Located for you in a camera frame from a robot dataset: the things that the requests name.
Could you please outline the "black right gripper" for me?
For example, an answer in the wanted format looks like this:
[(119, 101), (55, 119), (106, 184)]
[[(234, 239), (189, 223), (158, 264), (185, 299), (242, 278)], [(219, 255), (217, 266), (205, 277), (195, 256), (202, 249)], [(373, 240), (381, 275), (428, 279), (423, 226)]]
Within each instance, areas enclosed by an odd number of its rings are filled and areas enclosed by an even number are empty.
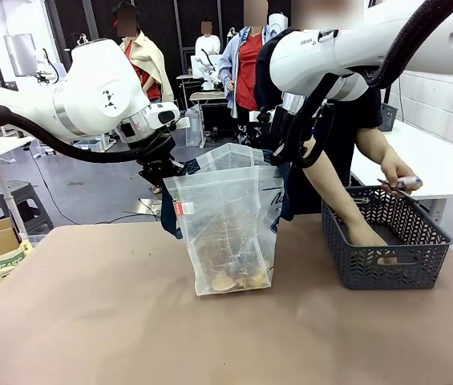
[(285, 143), (290, 126), (290, 113), (282, 106), (274, 110), (273, 120), (269, 129), (269, 150), (276, 163), (285, 160)]

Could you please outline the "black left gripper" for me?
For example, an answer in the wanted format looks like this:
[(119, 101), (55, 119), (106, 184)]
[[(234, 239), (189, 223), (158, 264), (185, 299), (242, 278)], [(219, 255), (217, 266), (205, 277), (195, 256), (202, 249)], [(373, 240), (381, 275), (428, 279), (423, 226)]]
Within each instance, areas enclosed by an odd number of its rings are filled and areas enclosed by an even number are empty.
[(141, 166), (139, 175), (156, 187), (160, 187), (165, 178), (183, 176), (184, 164), (176, 161), (171, 154), (175, 146), (171, 134), (161, 134), (154, 139), (136, 159), (136, 163)]

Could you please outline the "person's left hand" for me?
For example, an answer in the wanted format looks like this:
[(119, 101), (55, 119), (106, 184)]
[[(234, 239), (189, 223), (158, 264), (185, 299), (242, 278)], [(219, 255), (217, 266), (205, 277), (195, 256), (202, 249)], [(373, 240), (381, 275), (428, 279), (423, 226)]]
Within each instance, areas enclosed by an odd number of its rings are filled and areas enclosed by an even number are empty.
[(396, 187), (399, 178), (416, 177), (412, 169), (398, 156), (393, 148), (388, 148), (383, 155), (381, 170), (388, 184), (383, 184), (382, 189), (388, 193), (396, 194), (391, 187)]

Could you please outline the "person's right hand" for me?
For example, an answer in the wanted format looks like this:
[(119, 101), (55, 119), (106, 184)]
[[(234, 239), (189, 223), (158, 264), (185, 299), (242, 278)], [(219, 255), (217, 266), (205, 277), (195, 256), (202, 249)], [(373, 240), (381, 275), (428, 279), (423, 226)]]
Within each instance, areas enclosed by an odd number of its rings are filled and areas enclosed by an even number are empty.
[(350, 226), (350, 244), (360, 247), (383, 247), (387, 243), (370, 226)]

